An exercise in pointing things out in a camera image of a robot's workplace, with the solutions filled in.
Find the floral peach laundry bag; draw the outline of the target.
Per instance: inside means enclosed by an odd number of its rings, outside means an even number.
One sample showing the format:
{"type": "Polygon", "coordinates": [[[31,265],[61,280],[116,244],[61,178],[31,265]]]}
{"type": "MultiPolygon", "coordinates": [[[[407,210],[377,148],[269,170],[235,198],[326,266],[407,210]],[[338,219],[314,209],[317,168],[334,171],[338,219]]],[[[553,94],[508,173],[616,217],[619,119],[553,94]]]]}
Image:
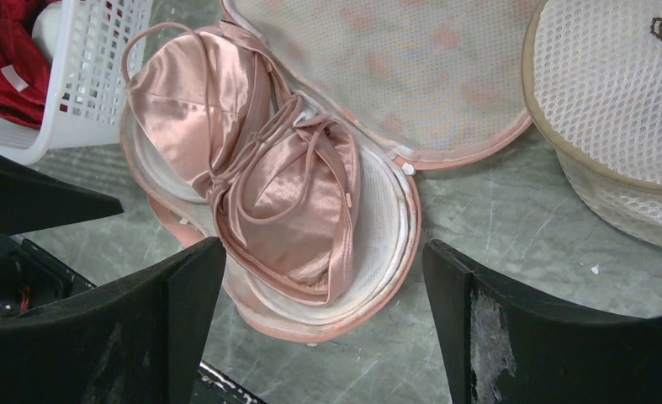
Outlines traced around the floral peach laundry bag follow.
{"type": "Polygon", "coordinates": [[[520,48],[533,1],[224,1],[225,19],[256,35],[308,110],[357,143],[360,193],[353,280],[331,303],[291,300],[227,253],[223,286],[268,336],[336,338],[400,289],[421,240],[420,171],[477,162],[531,123],[520,48]]]}

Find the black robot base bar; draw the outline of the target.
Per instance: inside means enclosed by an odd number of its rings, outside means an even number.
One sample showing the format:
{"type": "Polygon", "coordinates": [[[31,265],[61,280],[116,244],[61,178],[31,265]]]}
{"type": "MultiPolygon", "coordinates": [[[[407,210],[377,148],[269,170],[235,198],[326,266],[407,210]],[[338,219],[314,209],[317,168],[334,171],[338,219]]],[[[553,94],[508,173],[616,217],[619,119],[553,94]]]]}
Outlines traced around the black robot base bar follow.
{"type": "MultiPolygon", "coordinates": [[[[0,236],[0,318],[26,311],[98,286],[26,239],[0,236]]],[[[188,403],[256,403],[258,397],[201,357],[188,403]]]]}

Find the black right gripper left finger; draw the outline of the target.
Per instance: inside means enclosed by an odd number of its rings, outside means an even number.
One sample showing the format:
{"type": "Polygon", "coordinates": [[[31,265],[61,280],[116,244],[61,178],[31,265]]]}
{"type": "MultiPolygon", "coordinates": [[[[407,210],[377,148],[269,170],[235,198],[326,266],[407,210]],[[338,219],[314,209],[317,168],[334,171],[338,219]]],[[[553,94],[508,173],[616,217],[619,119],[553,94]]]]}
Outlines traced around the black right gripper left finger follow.
{"type": "Polygon", "coordinates": [[[188,403],[225,271],[209,237],[92,290],[0,318],[0,403],[188,403]]]}

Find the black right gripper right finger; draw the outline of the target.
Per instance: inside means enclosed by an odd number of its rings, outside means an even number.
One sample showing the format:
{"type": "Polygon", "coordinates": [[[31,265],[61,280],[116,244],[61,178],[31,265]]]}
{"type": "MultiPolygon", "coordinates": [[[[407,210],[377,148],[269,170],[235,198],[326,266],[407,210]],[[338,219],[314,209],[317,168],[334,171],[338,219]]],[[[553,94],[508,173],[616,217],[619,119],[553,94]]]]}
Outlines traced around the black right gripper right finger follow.
{"type": "Polygon", "coordinates": [[[439,240],[422,268],[455,403],[662,403],[662,316],[549,295],[439,240]]]}

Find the pink satin bra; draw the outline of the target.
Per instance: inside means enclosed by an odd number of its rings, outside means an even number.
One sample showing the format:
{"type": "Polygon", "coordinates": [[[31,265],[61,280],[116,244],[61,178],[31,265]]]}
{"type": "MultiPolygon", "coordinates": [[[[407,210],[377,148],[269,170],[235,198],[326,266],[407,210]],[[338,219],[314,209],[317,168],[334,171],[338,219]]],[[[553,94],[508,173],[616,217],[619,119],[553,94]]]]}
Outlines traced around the pink satin bra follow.
{"type": "Polygon", "coordinates": [[[207,209],[225,250],[279,294],[320,306],[350,287],[357,143],[308,110],[256,35],[182,26],[137,73],[121,71],[132,129],[120,144],[182,244],[204,238],[192,210],[207,209]]]}

